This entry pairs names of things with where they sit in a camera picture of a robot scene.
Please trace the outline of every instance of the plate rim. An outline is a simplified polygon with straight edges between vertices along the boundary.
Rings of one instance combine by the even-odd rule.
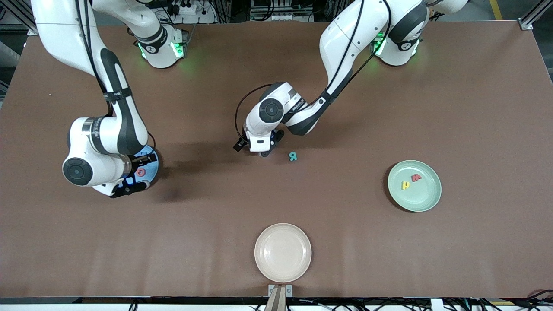
[[[263,270],[261,269],[260,265],[259,265],[259,261],[260,259],[258,258],[258,255],[257,255],[257,249],[258,247],[261,247],[260,246],[260,238],[270,229],[274,228],[274,227],[277,227],[277,226],[290,226],[296,230],[299,230],[300,233],[303,234],[303,236],[305,236],[306,238],[306,241],[307,241],[307,250],[308,250],[308,253],[309,253],[309,258],[306,260],[307,261],[307,265],[305,267],[305,269],[296,277],[296,278],[293,278],[293,279],[281,279],[281,280],[277,280],[277,279],[272,279],[270,278],[269,276],[267,276]],[[309,269],[309,266],[311,265],[311,259],[312,259],[312,256],[313,256],[313,250],[312,250],[312,247],[311,247],[311,240],[309,240],[309,237],[307,236],[307,234],[305,234],[305,232],[299,228],[298,226],[296,225],[293,225],[293,224],[288,224],[287,222],[279,222],[278,224],[273,224],[273,225],[270,225],[268,226],[267,228],[265,228],[260,234],[259,236],[257,237],[257,240],[255,241],[255,246],[253,248],[253,253],[254,253],[254,259],[255,259],[255,265],[257,266],[257,269],[261,272],[261,274],[263,274],[264,277],[266,277],[267,279],[273,281],[273,282],[277,282],[277,283],[290,283],[290,282],[293,282],[297,279],[299,279],[300,277],[302,277],[305,272],[307,272],[307,270]]]
[[[438,179],[438,189],[439,189],[439,195],[438,195],[438,199],[436,200],[436,202],[431,205],[429,208],[427,209],[424,209],[424,210],[412,210],[412,209],[409,209],[409,208],[406,208],[405,206],[403,206],[400,202],[398,202],[397,198],[394,197],[394,195],[392,194],[392,191],[391,191],[391,187],[390,187],[390,183],[391,183],[391,177],[392,177],[392,172],[394,171],[394,169],[397,167],[397,166],[400,166],[401,164],[404,164],[405,162],[416,162],[416,163],[420,163],[422,164],[423,166],[427,167],[430,169],[430,171],[432,173],[434,173],[434,175],[436,176],[436,179]],[[403,160],[401,162],[397,162],[396,165],[394,165],[392,167],[392,169],[390,170],[390,173],[388,173],[388,182],[387,182],[387,186],[388,186],[388,193],[390,194],[390,196],[392,197],[392,199],[394,200],[394,202],[396,202],[399,206],[401,206],[401,208],[403,209],[406,209],[408,211],[412,211],[412,212],[424,212],[424,211],[429,211],[431,209],[433,209],[437,204],[438,202],[440,202],[440,199],[442,198],[442,181],[440,180],[440,177],[438,176],[438,173],[436,173],[436,171],[428,164],[422,162],[422,161],[419,161],[419,160]]]

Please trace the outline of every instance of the table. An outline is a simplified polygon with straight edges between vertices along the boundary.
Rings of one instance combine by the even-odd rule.
[[[308,136],[288,133],[266,159],[236,153],[234,109],[249,90],[288,81],[311,100],[325,87],[325,26],[199,25],[187,59],[164,70],[124,27],[101,28],[164,166],[151,189],[119,199],[64,179],[67,129],[105,105],[92,77],[29,38],[0,112],[0,296],[266,295],[253,249],[279,222],[312,243],[295,296],[551,288],[553,87],[532,33],[430,23],[410,63],[371,61]],[[440,176],[434,209],[388,198],[387,171],[405,159]]]

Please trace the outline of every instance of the green plate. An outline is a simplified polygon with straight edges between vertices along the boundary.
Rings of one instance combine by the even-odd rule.
[[[394,201],[410,211],[428,211],[436,206],[442,195],[442,184],[436,172],[415,160],[399,162],[392,168],[388,189]]]

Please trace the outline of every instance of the brown tabletop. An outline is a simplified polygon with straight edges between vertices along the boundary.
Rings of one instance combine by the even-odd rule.
[[[553,87],[532,33],[430,23],[411,62],[371,61],[312,133],[288,133],[266,159],[236,153],[234,109],[249,90],[288,81],[312,100],[326,86],[324,27],[200,25],[187,59],[164,70],[124,27],[101,28],[165,167],[151,189],[119,199],[64,179],[67,129],[105,103],[91,76],[29,38],[0,111],[0,296],[264,295],[272,282],[254,244],[279,222],[312,244],[296,296],[553,287]],[[389,200],[387,171],[405,159],[440,176],[434,209]]]

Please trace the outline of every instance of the white plate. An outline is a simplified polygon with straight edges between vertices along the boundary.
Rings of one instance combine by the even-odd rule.
[[[291,224],[276,224],[263,230],[255,243],[255,263],[269,280],[289,283],[300,278],[311,263],[307,235]]]

